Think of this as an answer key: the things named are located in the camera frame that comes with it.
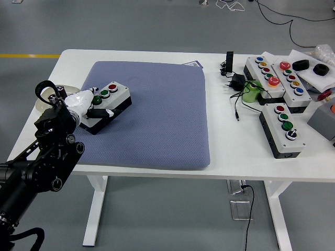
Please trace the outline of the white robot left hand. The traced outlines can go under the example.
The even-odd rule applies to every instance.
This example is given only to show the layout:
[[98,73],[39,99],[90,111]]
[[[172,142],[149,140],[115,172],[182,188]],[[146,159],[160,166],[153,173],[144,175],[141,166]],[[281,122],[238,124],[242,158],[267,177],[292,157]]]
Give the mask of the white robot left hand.
[[97,87],[92,87],[88,90],[80,91],[67,96],[65,104],[68,111],[74,120],[80,124],[82,117],[86,115],[88,118],[102,119],[118,116],[122,113],[119,109],[95,109],[91,108],[94,93],[98,90]]

